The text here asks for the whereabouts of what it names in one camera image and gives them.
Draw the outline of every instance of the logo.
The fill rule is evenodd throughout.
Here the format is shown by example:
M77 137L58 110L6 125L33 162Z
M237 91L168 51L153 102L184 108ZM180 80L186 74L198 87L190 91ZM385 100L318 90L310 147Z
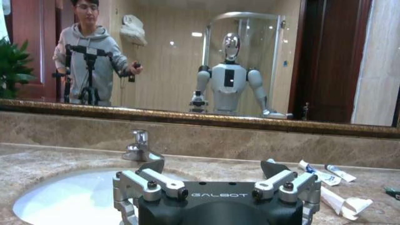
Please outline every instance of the logo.
M190 196L192 197L210 197L210 198L238 198L238 197L245 197L249 194L218 194L214 195L213 193L206 194L206 193L193 193Z

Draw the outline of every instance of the marble countertop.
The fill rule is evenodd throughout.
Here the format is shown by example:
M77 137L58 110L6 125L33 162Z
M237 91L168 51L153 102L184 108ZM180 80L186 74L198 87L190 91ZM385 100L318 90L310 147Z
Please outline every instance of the marble countertop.
M296 164L285 164L298 171ZM45 179L72 171L93 168L138 168L136 162L121 159L114 151L72 149L0 143L0 225L25 225L12 212L17 198ZM384 193L384 186L400 188L400 170L341 167L357 177L329 187L341 197L372 199L356 224L400 224L400 201ZM166 172L178 172L198 181L258 181L262 172L258 161L165 156ZM321 202L312 224L344 225L352 222L337 216Z

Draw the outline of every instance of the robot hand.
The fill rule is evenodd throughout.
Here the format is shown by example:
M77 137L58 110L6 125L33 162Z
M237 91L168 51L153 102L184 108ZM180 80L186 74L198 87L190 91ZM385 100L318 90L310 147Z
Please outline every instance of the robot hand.
M205 111L205 106L208 105L208 101L205 101L205 97L200 90L193 92L193 97L189 102L189 105L194 106L190 109L190 112L201 113Z
M288 113L288 114L282 114L273 111L269 111L268 109L262 110L262 115L264 118L268 119L292 119L293 118L293 114Z

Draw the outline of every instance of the ceiling light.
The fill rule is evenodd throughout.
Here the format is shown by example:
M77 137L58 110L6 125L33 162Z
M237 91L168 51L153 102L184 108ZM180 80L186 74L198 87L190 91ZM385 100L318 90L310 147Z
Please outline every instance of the ceiling light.
M192 32L192 36L200 38L202 36L202 33L200 33L200 32Z

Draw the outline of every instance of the mirror edge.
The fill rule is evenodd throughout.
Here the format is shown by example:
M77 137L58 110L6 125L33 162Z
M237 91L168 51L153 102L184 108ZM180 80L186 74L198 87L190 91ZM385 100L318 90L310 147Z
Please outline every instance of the mirror edge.
M222 128L292 132L314 135L340 135L400 139L400 128L354 124L322 123L298 120L276 120L256 117L221 116L189 112L169 112L133 108L112 108L88 105L0 99L0 111L160 122Z

